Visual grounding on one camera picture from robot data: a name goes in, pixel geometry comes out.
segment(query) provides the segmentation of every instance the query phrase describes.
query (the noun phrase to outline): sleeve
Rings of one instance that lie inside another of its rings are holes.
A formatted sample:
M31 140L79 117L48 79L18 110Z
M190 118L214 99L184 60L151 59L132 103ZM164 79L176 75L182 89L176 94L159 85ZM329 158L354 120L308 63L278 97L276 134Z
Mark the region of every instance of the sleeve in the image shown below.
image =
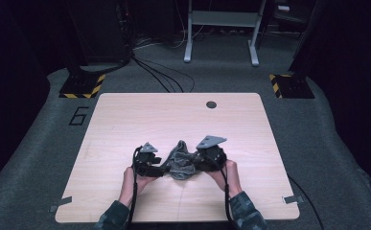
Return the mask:
M101 215L95 224L94 230L123 230L128 218L129 209L121 202L115 200Z
M233 196L229 203L239 230L267 229L266 221L245 192Z

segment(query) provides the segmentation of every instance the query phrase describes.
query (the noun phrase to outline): table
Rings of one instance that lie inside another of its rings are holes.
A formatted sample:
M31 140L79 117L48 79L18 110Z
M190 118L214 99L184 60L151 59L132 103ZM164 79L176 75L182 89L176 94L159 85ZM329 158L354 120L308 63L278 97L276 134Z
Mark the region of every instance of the table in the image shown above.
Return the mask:
M215 108L207 107L215 102ZM107 93L98 100L58 207L58 222L96 222L118 199L134 149L150 142L167 158L179 140L194 152L206 136L238 162L242 187L265 219L296 219L293 196L266 112L254 93ZM226 220L224 193L204 172L188 180L165 175L138 196L134 222Z
M210 25L210 26L234 26L254 28L251 40L248 40L248 50L250 52L251 64L259 66L259 60L256 51L257 34L263 17L266 0L262 0L258 12L229 12L229 11L193 11L192 0L188 4L188 40L185 49L185 62L191 61L192 54L192 26Z

